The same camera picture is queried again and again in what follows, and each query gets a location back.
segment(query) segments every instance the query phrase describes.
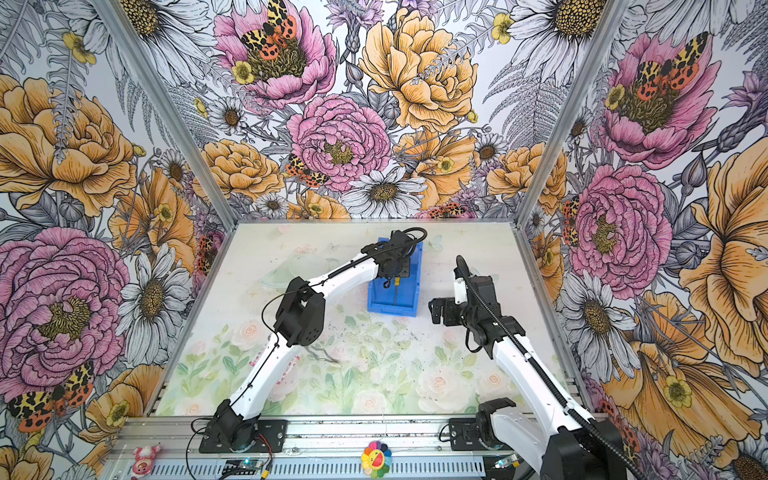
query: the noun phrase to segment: pink peony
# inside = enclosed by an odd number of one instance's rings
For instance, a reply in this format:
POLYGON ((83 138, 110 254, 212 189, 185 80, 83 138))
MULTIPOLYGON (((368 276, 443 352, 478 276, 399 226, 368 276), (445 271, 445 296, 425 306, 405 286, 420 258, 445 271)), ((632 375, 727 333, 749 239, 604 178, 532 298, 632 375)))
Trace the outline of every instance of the pink peony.
POLYGON ((618 299, 642 293, 670 252, 672 227, 663 211, 656 177, 638 165, 600 166, 579 196, 574 270, 600 277, 618 299))
POLYGON ((106 243, 70 228, 0 246, 0 394, 61 385, 88 360, 100 375, 123 349, 128 269, 106 243))
POLYGON ((346 192, 349 182, 389 163, 386 126, 373 109, 339 95, 317 97, 288 120, 293 154, 328 176, 325 187, 346 192))
POLYGON ((250 7, 245 16, 232 11, 232 17, 218 15, 214 19, 217 46, 223 52, 219 63, 226 69, 235 67, 234 84, 242 84, 247 91, 246 106, 253 111, 264 108, 280 109, 288 104, 299 104, 325 93, 336 80, 336 45, 331 34, 320 32, 306 7, 299 13, 286 0, 288 15, 296 19, 296 38, 289 40, 280 55, 265 61, 259 55, 249 56, 248 48, 240 37, 252 30, 263 29, 267 21, 267 8, 260 13, 250 7))
POLYGON ((666 167, 707 129, 716 108, 706 108, 712 97, 720 62, 712 58, 712 35, 698 59, 699 71, 681 90, 660 89, 650 100, 637 96, 641 86, 637 67, 644 61, 663 65, 675 58, 685 43, 673 47, 672 38, 660 44, 658 37, 642 34, 619 61, 608 81, 611 88, 606 108, 591 127, 592 140, 616 151, 628 162, 643 162, 651 170, 666 167))

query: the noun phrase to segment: pink toy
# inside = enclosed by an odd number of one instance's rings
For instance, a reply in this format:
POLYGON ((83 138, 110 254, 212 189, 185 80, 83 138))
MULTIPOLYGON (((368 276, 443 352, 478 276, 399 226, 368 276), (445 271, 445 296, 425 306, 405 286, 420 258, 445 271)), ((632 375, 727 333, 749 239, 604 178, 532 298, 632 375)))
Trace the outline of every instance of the pink toy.
POLYGON ((149 472, 152 472, 152 467, 154 467, 154 457, 159 451, 159 445, 153 445, 151 447, 146 446, 134 450, 136 462, 131 468, 131 471, 134 473, 134 478, 141 478, 149 472))

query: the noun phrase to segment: rainbow flower plush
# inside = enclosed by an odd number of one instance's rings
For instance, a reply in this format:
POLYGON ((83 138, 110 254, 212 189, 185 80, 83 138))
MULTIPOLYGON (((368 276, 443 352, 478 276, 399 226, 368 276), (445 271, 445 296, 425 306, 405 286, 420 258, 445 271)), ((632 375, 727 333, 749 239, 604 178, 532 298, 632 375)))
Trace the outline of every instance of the rainbow flower plush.
POLYGON ((387 448, 386 443, 371 442, 360 458, 362 470, 366 475, 371 475, 371 478, 383 478, 385 473, 389 473, 392 452, 387 448))

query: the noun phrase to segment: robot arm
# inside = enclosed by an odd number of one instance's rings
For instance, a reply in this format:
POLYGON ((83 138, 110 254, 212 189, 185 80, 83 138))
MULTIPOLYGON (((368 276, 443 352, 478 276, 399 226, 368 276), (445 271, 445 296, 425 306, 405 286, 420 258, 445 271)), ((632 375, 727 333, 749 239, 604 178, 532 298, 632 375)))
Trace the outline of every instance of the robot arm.
POLYGON ((509 399, 482 403, 476 420, 486 445, 505 443, 541 476, 551 480, 626 480, 627 468, 645 477, 622 452, 621 435, 608 421, 596 422, 554 378, 511 316, 503 316, 490 276, 472 276, 456 258, 454 297, 429 302, 432 322, 464 326, 475 342, 518 386, 537 422, 509 399))
POLYGON ((274 333, 250 363, 248 377, 229 399, 219 404, 207 434, 233 452, 248 449, 257 437, 257 420, 273 386, 285 377, 291 362, 297 361, 302 347, 314 342, 323 331, 326 301, 375 278, 408 276, 410 257, 426 236, 426 231, 418 227, 395 230, 389 241, 364 247, 333 272, 310 280, 300 276, 291 280, 281 295, 274 333), (420 232, 421 237, 411 235, 414 231, 420 232))

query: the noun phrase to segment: floral tablecloth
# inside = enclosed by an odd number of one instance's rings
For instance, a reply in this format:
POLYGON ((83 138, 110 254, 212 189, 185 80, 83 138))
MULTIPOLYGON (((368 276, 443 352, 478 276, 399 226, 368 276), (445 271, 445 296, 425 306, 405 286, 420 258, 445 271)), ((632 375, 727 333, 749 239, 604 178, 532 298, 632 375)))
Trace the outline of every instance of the floral tablecloth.
MULTIPOLYGON (((418 224, 423 252, 415 318, 369 313, 367 285, 326 306, 325 329, 272 390, 264 415, 473 413, 479 402, 522 402, 485 352, 470 353, 462 327, 433 325, 427 302, 452 296, 463 255, 474 273, 492 275, 502 312, 526 329, 539 356, 562 374, 544 320, 506 223, 252 223, 238 227, 205 299, 157 415, 206 415, 244 380, 266 341, 263 304, 295 275, 310 278, 352 258, 393 229, 418 224)), ((274 322, 279 302, 267 309, 274 322)))

